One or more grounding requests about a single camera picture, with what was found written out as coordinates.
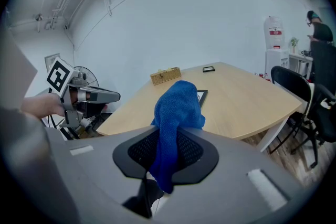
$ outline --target potted plant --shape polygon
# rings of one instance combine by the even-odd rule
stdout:
[[[293,37],[291,40],[290,40],[290,44],[292,45],[292,48],[293,48],[293,53],[295,53],[295,47],[296,45],[298,44],[299,40],[295,37]]]

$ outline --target wooden floor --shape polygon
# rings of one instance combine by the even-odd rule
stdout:
[[[282,140],[287,136],[289,131],[290,127],[285,125],[278,137]],[[256,146],[265,133],[266,132],[254,135],[242,141]],[[293,138],[293,136],[288,138],[277,151],[270,155],[270,149],[273,150],[279,144],[279,141],[274,139],[272,144],[264,151],[264,154],[294,175],[303,186],[310,186],[312,183],[321,180],[326,173],[331,161],[336,155],[336,143],[325,142],[323,145],[318,146],[318,165],[314,169],[311,169],[310,165],[314,162],[314,153],[310,141],[297,150],[295,155],[290,154],[290,150],[299,145],[305,138],[307,138],[307,136],[299,131],[295,138]]]

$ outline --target wooden box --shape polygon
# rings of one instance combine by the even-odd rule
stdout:
[[[151,74],[151,79],[153,84],[157,85],[162,82],[178,78],[180,76],[181,76],[180,69],[178,67],[173,67],[167,70],[162,70],[157,73]]]

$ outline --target light wood tabletop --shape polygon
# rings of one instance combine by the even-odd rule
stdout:
[[[215,71],[203,73],[206,66],[214,66]],[[203,130],[234,139],[267,130],[285,121],[301,106],[285,90],[222,62],[184,69],[181,74],[156,86],[151,81],[146,83],[97,129],[98,133],[118,134],[150,125],[156,102],[179,80],[195,84],[198,90],[208,90],[202,106],[206,119]]]

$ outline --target black office chair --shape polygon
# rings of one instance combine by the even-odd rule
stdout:
[[[314,168],[318,163],[317,142],[320,144],[326,142],[336,142],[336,105],[330,110],[321,106],[321,102],[327,99],[327,102],[335,102],[336,92],[336,47],[324,42],[313,41],[310,44],[312,57],[315,65],[315,89],[313,96],[313,105],[308,114],[308,118],[315,124],[309,128],[301,127],[307,134],[307,138],[291,151],[294,154],[298,148],[311,141],[314,150],[315,162],[310,166]]]
[[[284,87],[291,93],[295,94],[299,98],[306,101],[307,105],[304,108],[303,113],[295,112],[290,116],[287,122],[290,122],[291,120],[294,120],[295,122],[295,124],[292,125],[292,130],[284,140],[280,141],[280,144],[276,148],[270,151],[270,154],[276,151],[291,136],[293,132],[294,136],[296,136],[300,127],[302,126],[302,123],[304,122],[307,116],[307,112],[310,107],[312,97],[309,83],[305,80],[303,76],[294,71],[291,71],[284,67],[275,66],[271,70],[271,77],[273,84],[275,84],[275,82],[280,84],[282,87]]]

